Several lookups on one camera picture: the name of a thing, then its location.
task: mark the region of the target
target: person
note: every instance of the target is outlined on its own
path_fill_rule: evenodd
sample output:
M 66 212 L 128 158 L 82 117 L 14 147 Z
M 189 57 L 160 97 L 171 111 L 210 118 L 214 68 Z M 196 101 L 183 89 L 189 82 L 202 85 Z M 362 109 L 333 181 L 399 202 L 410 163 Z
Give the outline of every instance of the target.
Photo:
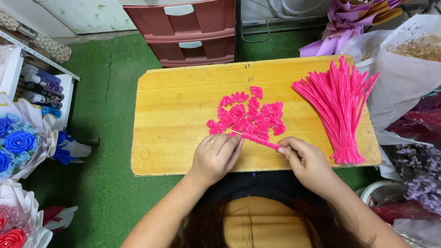
M 190 171 L 137 223 L 123 248 L 409 247 L 301 139 L 278 142 L 291 171 L 228 173 L 240 135 L 210 135 Z

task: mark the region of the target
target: drawer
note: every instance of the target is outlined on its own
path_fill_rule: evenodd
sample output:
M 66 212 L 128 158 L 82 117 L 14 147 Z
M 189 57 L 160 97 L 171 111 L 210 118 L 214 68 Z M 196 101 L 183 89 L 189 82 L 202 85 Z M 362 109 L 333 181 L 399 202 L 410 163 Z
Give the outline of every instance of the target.
M 162 66 L 166 67 L 234 61 L 234 36 L 202 41 L 147 44 Z
M 213 39 L 235 33 L 235 0 L 123 8 L 147 42 Z

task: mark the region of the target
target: green carpet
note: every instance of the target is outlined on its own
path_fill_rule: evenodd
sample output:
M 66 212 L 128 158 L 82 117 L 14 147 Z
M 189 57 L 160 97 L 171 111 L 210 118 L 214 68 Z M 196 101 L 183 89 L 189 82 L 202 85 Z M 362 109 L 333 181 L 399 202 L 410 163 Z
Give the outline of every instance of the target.
M 307 33 L 243 42 L 242 60 L 297 57 L 297 49 L 313 41 L 305 38 Z M 35 192 L 40 208 L 79 206 L 71 226 L 55 234 L 49 247 L 119 247 L 135 223 L 182 177 L 135 177 L 130 169 L 138 78 L 161 66 L 140 35 L 69 46 L 72 56 L 63 66 L 82 80 L 75 86 L 67 131 L 78 140 L 99 137 L 101 145 L 82 164 L 44 161 L 26 180 L 26 188 Z M 352 189 L 379 179 L 374 168 L 336 172 Z

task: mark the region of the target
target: bottle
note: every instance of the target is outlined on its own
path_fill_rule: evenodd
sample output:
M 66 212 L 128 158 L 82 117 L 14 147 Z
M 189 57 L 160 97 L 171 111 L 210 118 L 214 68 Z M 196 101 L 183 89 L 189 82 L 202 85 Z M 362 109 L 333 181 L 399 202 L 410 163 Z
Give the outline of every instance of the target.
M 23 66 L 23 68 L 22 68 L 22 75 L 26 75 L 29 73 L 37 75 L 39 77 L 42 77 L 42 78 L 46 79 L 46 81 L 49 81 L 51 83 L 58 84 L 58 85 L 61 84 L 61 79 L 57 78 L 56 76 L 48 73 L 47 71 L 43 71 L 38 67 L 27 64 L 27 65 Z
M 52 107 L 54 109 L 61 109 L 63 104 L 59 101 L 55 101 L 53 99 L 50 99 L 46 96 L 42 96 L 40 94 L 34 93 L 32 91 L 25 90 L 23 93 L 23 98 L 30 101 L 31 103 L 40 105 L 40 106 L 48 106 Z
M 55 83 L 51 83 L 48 80 L 46 80 L 40 76 L 31 74 L 31 73 L 26 74 L 25 81 L 38 83 L 38 84 L 42 85 L 43 87 L 49 88 L 49 89 L 56 91 L 56 92 L 59 92 L 59 93 L 63 92 L 62 86 L 55 84 Z
M 52 107 L 41 106 L 41 114 L 52 114 L 53 116 L 55 116 L 56 119 L 58 119 L 61 117 L 61 110 L 54 109 Z
M 56 101 L 62 101 L 64 99 L 63 94 L 58 93 L 58 92 L 51 90 L 49 88 L 43 87 L 40 84 L 27 83 L 25 88 L 26 88 L 26 90 L 35 92 L 35 93 L 40 94 L 42 96 L 47 96 L 48 98 L 56 100 Z

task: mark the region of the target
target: hand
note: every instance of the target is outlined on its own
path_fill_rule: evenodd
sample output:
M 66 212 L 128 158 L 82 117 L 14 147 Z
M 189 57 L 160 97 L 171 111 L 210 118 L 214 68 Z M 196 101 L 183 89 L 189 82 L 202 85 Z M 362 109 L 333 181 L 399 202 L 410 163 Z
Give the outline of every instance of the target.
M 292 136 L 277 144 L 280 146 L 278 152 L 289 162 L 295 176 L 305 188 L 329 201 L 339 188 L 347 187 L 331 169 L 320 148 Z
M 217 183 L 233 168 L 242 153 L 243 142 L 238 134 L 234 137 L 224 133 L 205 137 L 194 152 L 193 165 L 187 176 L 206 188 Z

